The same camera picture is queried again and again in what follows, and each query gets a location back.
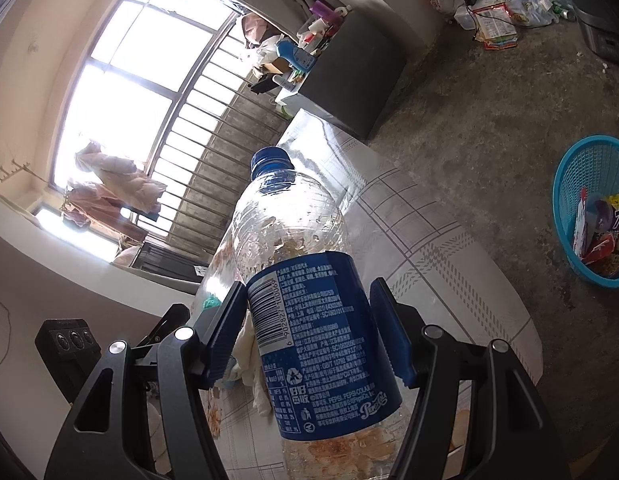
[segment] barcode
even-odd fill
[[[294,340],[276,273],[266,274],[254,282],[248,295],[259,354],[265,355],[293,346]]]

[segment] concrete floor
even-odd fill
[[[551,186],[578,139],[619,138],[619,67],[603,73],[572,23],[502,52],[448,26],[401,81],[369,146],[429,185],[518,291],[543,341],[539,390],[575,460],[619,419],[619,290],[570,270]]]

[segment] blue label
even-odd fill
[[[320,440],[394,413],[400,393],[350,256],[307,254],[248,283],[281,436]]]

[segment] window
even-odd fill
[[[122,0],[76,83],[54,165],[56,186],[97,180],[74,165],[74,154],[88,139],[146,168],[197,60],[213,38],[227,36],[236,16],[219,0]],[[229,38],[236,52],[241,44]],[[239,71],[247,73],[244,66]]]
[[[248,95],[237,17],[221,0],[121,0],[76,81],[52,182],[97,182],[74,162],[94,140],[168,186],[157,220],[132,221],[183,250],[195,242],[197,256],[214,254],[251,155],[278,140],[284,123],[267,98]],[[237,114],[240,121],[229,117]]]
[[[78,232],[65,225],[61,216],[51,209],[43,207],[37,214],[39,222],[46,231],[58,236],[61,240],[83,249],[94,256],[111,262],[118,251],[118,244],[108,240],[101,235],[97,235],[91,230]]]

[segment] metal grille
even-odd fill
[[[251,70],[231,16],[212,41],[176,102],[148,167],[168,185],[156,222],[137,220],[169,246],[209,262],[250,181],[250,160],[278,142],[288,121],[272,95],[250,92]]]

